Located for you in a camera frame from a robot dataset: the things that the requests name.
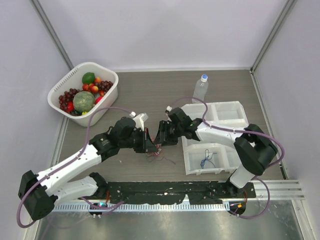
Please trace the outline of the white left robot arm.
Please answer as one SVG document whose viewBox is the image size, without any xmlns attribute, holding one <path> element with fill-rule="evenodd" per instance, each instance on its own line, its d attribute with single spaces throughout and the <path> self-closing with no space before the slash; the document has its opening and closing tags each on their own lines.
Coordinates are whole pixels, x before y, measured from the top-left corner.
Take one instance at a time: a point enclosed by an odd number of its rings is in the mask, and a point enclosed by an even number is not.
<svg viewBox="0 0 320 240">
<path fill-rule="evenodd" d="M 20 181 L 18 209 L 25 208 L 33 221 L 46 217 L 55 206 L 80 197 L 93 196 L 100 200 L 107 192 L 107 182 L 96 172 L 72 181 L 83 171 L 117 155 L 120 149 L 136 153 L 154 153 L 149 130 L 144 126 L 146 113 L 133 118 L 122 117 L 106 132 L 86 139 L 84 146 L 62 162 L 38 173 L 25 172 Z"/>
</svg>

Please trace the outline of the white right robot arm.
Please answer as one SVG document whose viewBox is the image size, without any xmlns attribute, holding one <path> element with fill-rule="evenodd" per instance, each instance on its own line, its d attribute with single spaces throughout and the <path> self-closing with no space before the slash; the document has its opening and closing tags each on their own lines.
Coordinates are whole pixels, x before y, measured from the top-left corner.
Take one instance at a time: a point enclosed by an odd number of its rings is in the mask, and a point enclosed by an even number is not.
<svg viewBox="0 0 320 240">
<path fill-rule="evenodd" d="M 191 119 L 181 108 L 168 108 L 168 120 L 159 122 L 155 145 L 176 145 L 185 137 L 198 142 L 217 143 L 234 149 L 240 166 L 231 174 L 226 193 L 233 198 L 244 191 L 244 186 L 256 176 L 261 176 L 278 153 L 275 141 L 256 125 L 232 128 L 210 125 L 204 118 Z"/>
</svg>

